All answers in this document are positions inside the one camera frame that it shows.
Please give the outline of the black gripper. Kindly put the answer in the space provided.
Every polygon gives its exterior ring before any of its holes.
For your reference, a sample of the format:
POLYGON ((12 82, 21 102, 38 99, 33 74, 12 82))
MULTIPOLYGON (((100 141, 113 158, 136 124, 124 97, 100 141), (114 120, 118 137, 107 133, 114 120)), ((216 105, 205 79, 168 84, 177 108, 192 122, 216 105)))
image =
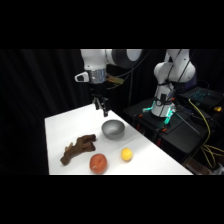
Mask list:
POLYGON ((108 116, 108 102, 109 101, 108 101, 107 98, 105 98, 107 96, 106 83, 90 84, 89 87, 90 87, 91 94, 93 96, 95 96, 94 97, 94 104, 95 104, 96 110, 101 109, 101 106, 102 106, 104 117, 107 117, 108 116), (97 97, 102 97, 101 105, 100 105, 100 101, 97 97))

